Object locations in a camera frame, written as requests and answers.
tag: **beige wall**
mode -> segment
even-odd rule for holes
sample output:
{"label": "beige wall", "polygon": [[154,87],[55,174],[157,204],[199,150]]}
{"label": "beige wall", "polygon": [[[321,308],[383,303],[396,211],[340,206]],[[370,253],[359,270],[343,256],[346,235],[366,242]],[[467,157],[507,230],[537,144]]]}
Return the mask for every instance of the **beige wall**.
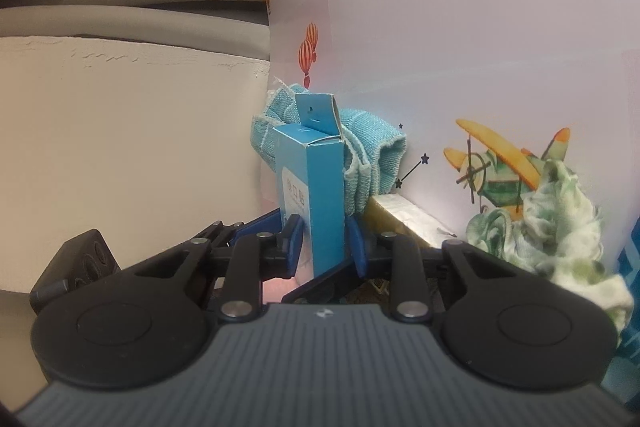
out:
{"label": "beige wall", "polygon": [[0,39],[0,289],[27,292],[67,239],[121,266],[260,214],[251,117],[269,63],[81,38]]}

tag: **box label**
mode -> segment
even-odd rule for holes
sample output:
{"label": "box label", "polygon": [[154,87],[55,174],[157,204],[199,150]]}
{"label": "box label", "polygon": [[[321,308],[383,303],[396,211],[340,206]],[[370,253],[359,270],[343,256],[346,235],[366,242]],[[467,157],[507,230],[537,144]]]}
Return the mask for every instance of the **box label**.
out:
{"label": "box label", "polygon": [[282,192],[284,194],[284,223],[291,214],[302,216],[305,222],[302,250],[296,270],[296,281],[304,284],[314,277],[311,257],[311,221],[309,218],[309,187],[286,167],[282,168]]}

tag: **silver rivet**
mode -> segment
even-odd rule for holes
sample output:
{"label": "silver rivet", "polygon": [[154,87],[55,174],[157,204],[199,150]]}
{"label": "silver rivet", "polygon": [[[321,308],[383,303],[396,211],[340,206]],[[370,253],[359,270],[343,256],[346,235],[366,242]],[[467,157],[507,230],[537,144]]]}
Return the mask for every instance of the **silver rivet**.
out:
{"label": "silver rivet", "polygon": [[404,301],[398,304],[396,309],[402,317],[407,317],[408,319],[424,317],[429,312],[429,307],[420,301]]}
{"label": "silver rivet", "polygon": [[225,302],[220,308],[227,317],[246,317],[253,310],[254,307],[246,301]]}

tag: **box flap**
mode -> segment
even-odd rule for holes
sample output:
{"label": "box flap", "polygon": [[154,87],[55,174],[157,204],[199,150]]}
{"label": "box flap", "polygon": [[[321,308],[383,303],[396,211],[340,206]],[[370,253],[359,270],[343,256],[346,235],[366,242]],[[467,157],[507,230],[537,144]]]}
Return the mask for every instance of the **box flap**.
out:
{"label": "box flap", "polygon": [[338,106],[332,94],[297,93],[296,105],[303,126],[342,137]]}

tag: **blue towel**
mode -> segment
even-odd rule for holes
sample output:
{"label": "blue towel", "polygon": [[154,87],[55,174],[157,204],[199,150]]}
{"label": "blue towel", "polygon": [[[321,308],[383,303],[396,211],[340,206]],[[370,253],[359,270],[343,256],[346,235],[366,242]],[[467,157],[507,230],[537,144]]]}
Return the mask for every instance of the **blue towel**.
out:
{"label": "blue towel", "polygon": [[[275,170],[275,134],[273,128],[285,123],[300,123],[296,93],[309,92],[299,84],[268,93],[262,114],[254,116],[251,145]],[[340,109],[344,136],[344,211],[348,216],[361,214],[369,196],[387,194],[398,177],[400,160],[406,151],[406,136],[381,118],[357,109]]]}

